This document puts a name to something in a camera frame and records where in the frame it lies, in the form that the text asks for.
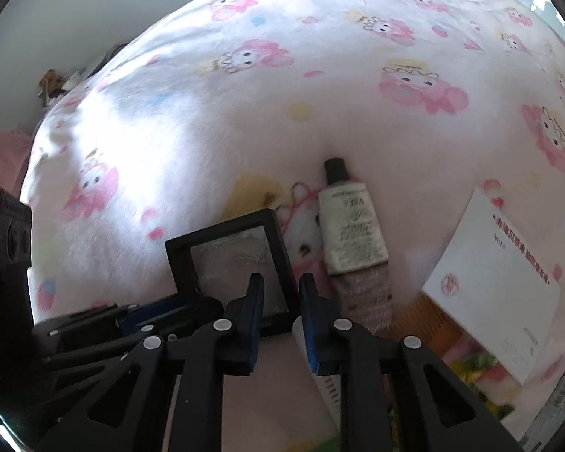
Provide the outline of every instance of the white label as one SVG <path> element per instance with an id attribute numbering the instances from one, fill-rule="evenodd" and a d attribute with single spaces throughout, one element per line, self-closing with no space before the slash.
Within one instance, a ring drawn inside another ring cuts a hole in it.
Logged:
<path id="1" fill-rule="evenodd" d="M 347 183 L 318 194 L 324 260 L 331 275 L 353 272 L 389 257 L 365 184 Z"/>
<path id="2" fill-rule="evenodd" d="M 565 376 L 561 378 L 526 434 L 519 441 L 525 452 L 541 452 L 565 420 Z"/>
<path id="3" fill-rule="evenodd" d="M 549 273 L 477 189 L 423 291 L 523 384 L 561 294 Z"/>

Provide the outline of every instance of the barcode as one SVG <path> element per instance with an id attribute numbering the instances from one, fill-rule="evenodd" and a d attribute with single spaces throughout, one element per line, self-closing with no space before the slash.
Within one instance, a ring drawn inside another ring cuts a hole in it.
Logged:
<path id="1" fill-rule="evenodd" d="M 558 408 L 559 406 L 561 406 L 561 403 L 563 402 L 564 399 L 565 399 L 565 382 L 561 386 L 561 390 L 559 391 L 559 395 L 554 399 L 553 406 L 555 408 Z"/>

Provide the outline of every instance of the white wall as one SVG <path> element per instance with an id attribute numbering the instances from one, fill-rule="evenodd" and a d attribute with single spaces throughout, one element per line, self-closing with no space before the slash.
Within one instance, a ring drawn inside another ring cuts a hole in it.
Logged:
<path id="1" fill-rule="evenodd" d="M 11 0 L 0 15 L 0 129 L 32 131 L 49 68 L 85 66 L 191 0 Z"/>

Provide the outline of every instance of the bed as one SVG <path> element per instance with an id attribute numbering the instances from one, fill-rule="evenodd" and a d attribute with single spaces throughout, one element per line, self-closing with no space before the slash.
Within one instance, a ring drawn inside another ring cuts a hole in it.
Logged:
<path id="1" fill-rule="evenodd" d="M 562 296 L 530 380 L 486 388 L 520 438 L 565 370 L 565 44 L 514 0 L 195 0 L 154 24 L 37 132 L 21 194 L 35 320 L 171 294 L 165 240 L 264 207 L 295 274 L 328 293 L 317 195 L 335 156 L 369 186 L 396 308 L 475 187 L 550 267 Z M 277 338 L 265 353 L 301 374 Z M 298 412 L 300 377 L 257 374 L 276 389 L 233 384 L 227 450 L 335 435 L 309 376 Z"/>

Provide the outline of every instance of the pink fabric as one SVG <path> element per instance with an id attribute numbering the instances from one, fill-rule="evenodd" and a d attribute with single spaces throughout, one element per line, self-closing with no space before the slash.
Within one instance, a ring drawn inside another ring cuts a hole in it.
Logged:
<path id="1" fill-rule="evenodd" d="M 31 137 L 16 132 L 0 132 L 0 187 L 18 197 L 26 170 Z"/>

